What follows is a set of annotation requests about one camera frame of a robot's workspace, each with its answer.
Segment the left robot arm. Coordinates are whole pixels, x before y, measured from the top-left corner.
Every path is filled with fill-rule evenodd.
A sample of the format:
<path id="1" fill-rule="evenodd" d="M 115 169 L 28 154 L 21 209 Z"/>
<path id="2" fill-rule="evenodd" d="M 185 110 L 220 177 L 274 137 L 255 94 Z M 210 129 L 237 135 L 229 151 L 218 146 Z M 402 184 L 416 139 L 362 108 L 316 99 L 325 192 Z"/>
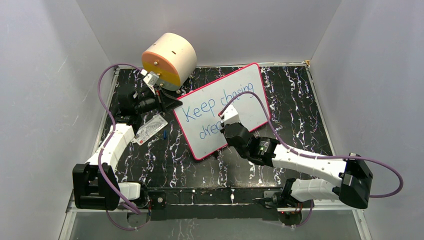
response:
<path id="1" fill-rule="evenodd" d="M 85 163 L 76 164 L 72 170 L 74 201 L 79 209 L 113 211 L 122 205 L 138 214 L 149 203 L 149 194 L 141 182 L 118 183 L 118 161 L 137 138 L 143 114 L 153 110 L 164 114 L 183 103 L 158 85 L 136 90 L 127 84 L 116 96 L 118 104 L 108 113 L 112 120 L 108 135 Z"/>

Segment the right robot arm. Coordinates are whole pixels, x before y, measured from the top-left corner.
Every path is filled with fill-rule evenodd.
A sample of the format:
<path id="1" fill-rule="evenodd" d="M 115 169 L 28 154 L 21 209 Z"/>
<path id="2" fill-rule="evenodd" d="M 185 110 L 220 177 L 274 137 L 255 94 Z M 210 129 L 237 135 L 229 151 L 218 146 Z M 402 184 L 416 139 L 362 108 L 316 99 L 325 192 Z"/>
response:
<path id="1" fill-rule="evenodd" d="M 221 129 L 228 146 L 249 162 L 273 168 L 290 169 L 313 176 L 313 179 L 288 179 L 281 193 L 288 207 L 308 200 L 339 200 L 345 205 L 366 209 L 369 204 L 373 174 L 364 160 L 356 156 L 334 159 L 332 156 L 285 147 L 277 139 L 254 136 L 241 123 Z"/>

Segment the pink framed whiteboard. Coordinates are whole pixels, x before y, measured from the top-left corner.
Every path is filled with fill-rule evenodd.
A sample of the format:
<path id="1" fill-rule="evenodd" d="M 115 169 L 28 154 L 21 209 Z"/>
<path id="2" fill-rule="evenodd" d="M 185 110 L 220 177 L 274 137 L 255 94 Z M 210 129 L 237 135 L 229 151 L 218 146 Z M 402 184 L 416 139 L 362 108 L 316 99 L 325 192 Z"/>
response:
<path id="1" fill-rule="evenodd" d="M 201 161 L 227 142 L 220 133 L 219 112 L 232 104 L 241 123 L 254 131 L 267 123 L 269 109 L 260 66 L 251 63 L 181 97 L 174 115 L 195 160 Z"/>

